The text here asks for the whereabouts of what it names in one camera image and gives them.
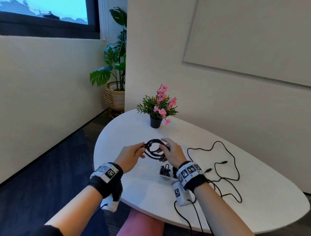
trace pink pants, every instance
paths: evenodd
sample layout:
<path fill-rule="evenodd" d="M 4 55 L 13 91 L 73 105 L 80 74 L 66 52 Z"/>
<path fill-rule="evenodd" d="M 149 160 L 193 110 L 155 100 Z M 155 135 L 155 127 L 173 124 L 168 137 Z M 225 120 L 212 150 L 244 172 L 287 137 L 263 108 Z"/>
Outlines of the pink pants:
<path fill-rule="evenodd" d="M 162 236 L 164 222 L 132 209 L 117 236 Z"/>

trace left hand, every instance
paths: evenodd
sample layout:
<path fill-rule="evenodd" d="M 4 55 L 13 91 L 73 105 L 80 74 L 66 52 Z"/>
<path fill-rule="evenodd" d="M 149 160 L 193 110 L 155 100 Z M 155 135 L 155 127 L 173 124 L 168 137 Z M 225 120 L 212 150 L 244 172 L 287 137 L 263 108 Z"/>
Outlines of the left hand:
<path fill-rule="evenodd" d="M 118 164 L 122 168 L 124 174 L 134 168 L 139 157 L 145 158 L 143 153 L 146 149 L 140 148 L 144 144 L 145 143 L 139 143 L 122 148 L 114 163 Z"/>

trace wicker basket planter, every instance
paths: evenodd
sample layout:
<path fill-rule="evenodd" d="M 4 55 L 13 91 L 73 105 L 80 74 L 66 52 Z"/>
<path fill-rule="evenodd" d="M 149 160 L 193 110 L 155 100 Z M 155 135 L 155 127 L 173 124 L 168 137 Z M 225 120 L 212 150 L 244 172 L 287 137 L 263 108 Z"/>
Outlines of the wicker basket planter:
<path fill-rule="evenodd" d="M 113 91 L 111 86 L 115 85 L 116 82 L 107 83 L 104 90 L 104 98 L 108 106 L 115 110 L 124 112 L 124 98 L 125 91 Z"/>

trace window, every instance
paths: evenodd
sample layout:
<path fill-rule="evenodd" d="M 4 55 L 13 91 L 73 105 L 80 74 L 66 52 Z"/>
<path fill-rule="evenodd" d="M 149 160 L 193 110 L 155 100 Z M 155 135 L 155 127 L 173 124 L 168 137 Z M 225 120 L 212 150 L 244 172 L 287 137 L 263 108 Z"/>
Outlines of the window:
<path fill-rule="evenodd" d="M 0 0 L 0 35 L 99 39 L 97 0 Z"/>

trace white table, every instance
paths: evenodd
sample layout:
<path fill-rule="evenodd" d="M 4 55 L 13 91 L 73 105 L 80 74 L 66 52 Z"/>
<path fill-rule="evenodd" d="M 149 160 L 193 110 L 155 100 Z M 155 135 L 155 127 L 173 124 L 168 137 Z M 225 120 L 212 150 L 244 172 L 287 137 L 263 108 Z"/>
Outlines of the white table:
<path fill-rule="evenodd" d="M 243 202 L 237 203 L 232 196 L 224 200 L 242 218 L 254 233 L 272 231 L 293 223 L 304 216 L 310 209 L 310 204 L 303 192 L 290 180 L 261 162 L 257 158 L 223 140 L 216 135 L 195 125 L 171 117 L 168 126 L 161 124 L 158 129 L 150 127 L 147 114 L 138 114 L 136 110 L 128 111 L 112 120 L 101 132 L 94 150 L 94 168 L 105 162 L 114 161 L 123 146 L 147 142 L 150 139 L 169 137 L 183 148 L 187 157 L 187 148 L 211 148 L 220 140 L 236 157 L 236 164 L 241 179 L 234 182 Z M 228 160 L 219 165 L 217 171 L 225 177 L 236 178 L 233 158 L 224 147 L 217 143 L 210 152 L 200 150 L 190 151 L 192 159 L 202 169 L 214 168 L 215 162 Z M 176 200 L 173 186 L 159 176 L 163 163 L 146 156 L 139 159 L 135 168 L 122 177 L 123 194 L 121 201 L 154 218 L 177 226 L 188 228 L 175 211 Z M 214 170 L 207 173 L 209 179 L 218 179 Z M 226 181 L 217 183 L 223 194 L 233 193 L 232 186 Z M 205 232 L 210 232 L 202 210 L 195 203 Z M 200 231 L 200 225 L 192 205 L 177 207 L 179 212 L 191 223 L 194 230 Z"/>

